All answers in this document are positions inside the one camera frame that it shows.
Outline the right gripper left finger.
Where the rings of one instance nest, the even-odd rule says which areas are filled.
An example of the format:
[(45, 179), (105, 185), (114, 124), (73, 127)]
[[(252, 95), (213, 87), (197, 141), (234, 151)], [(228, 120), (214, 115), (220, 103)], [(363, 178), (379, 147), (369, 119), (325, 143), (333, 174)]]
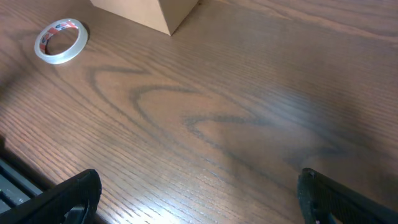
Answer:
[(2, 213), (1, 223), (93, 223), (101, 190), (99, 174), (88, 169)]

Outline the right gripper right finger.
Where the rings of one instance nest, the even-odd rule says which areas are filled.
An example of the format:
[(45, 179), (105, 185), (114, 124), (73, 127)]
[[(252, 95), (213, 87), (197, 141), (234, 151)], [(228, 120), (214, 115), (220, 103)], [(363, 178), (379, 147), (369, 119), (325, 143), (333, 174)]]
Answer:
[(397, 223), (397, 212), (311, 168), (298, 177), (297, 197), (306, 224)]

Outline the clear tape roll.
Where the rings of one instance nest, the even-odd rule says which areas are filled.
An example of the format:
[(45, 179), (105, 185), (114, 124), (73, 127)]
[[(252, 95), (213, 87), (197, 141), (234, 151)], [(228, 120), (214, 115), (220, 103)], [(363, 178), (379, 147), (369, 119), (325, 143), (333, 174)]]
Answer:
[[(78, 31), (76, 41), (62, 53), (56, 55), (47, 54), (45, 49), (51, 37), (65, 29), (76, 29)], [(37, 36), (34, 52), (44, 62), (58, 65), (75, 58), (84, 49), (87, 41), (88, 31), (80, 21), (76, 19), (61, 19), (51, 23)]]

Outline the brown cardboard box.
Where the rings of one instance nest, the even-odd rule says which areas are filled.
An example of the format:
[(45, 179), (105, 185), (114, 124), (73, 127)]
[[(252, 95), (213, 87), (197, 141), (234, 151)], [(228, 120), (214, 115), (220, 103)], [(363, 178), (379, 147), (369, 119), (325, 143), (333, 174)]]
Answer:
[(171, 36), (198, 0), (91, 0), (91, 3)]

